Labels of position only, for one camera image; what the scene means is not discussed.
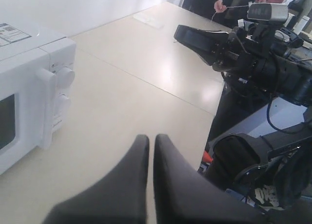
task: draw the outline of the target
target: microwave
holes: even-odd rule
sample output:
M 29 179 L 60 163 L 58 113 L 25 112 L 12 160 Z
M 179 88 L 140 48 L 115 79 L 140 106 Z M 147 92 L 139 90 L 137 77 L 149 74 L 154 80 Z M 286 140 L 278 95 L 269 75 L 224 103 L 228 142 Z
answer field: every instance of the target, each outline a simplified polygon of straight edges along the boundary
M 51 145 L 71 104 L 75 50 L 63 34 L 0 14 L 0 174 Z

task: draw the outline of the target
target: black equipment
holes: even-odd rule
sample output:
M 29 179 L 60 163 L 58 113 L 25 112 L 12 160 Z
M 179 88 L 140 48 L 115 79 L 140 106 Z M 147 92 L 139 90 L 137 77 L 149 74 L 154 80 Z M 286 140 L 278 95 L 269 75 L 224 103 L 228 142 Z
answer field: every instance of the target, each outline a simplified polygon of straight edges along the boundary
M 267 120 L 277 132 L 253 138 L 246 134 L 222 135 L 213 145 L 214 162 L 208 169 L 208 179 L 221 189 L 231 188 L 247 195 L 256 180 L 266 175 L 270 162 L 281 155 L 304 150 L 312 154 L 312 66 L 292 55 L 291 50 L 303 45 L 303 40 L 283 26 L 288 10 L 285 5 L 258 3 L 251 5 L 248 16 L 258 23 L 246 22 L 230 33 L 204 31 L 179 25 L 175 39 L 187 46 L 212 68 L 221 72 L 226 82 L 235 80 L 269 97 Z M 276 38 L 276 32 L 289 40 Z M 305 122 L 288 129 L 278 129 L 270 121 L 270 107 L 279 96 L 295 105 L 308 107 Z M 312 161 L 312 156 L 305 159 Z M 291 206 L 309 184 L 312 167 L 306 164 L 308 179 L 300 187 L 274 183 L 281 206 Z

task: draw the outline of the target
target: sticker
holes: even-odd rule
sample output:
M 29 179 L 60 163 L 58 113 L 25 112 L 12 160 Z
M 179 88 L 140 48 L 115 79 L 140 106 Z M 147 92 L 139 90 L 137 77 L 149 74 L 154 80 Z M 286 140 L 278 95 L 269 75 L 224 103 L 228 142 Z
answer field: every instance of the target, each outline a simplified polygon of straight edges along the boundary
M 30 38 L 31 36 L 7 23 L 0 24 L 0 47 Z

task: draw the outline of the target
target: microwave control knob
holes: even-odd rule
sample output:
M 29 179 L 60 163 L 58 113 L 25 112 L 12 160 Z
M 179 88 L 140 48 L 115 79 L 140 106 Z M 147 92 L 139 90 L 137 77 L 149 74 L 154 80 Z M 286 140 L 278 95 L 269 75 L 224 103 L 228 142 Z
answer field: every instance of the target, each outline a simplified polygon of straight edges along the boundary
M 75 79 L 75 72 L 68 67 L 63 67 L 57 72 L 58 88 L 67 89 Z
M 65 95 L 60 95 L 56 99 L 55 114 L 66 113 L 72 104 L 72 101 Z

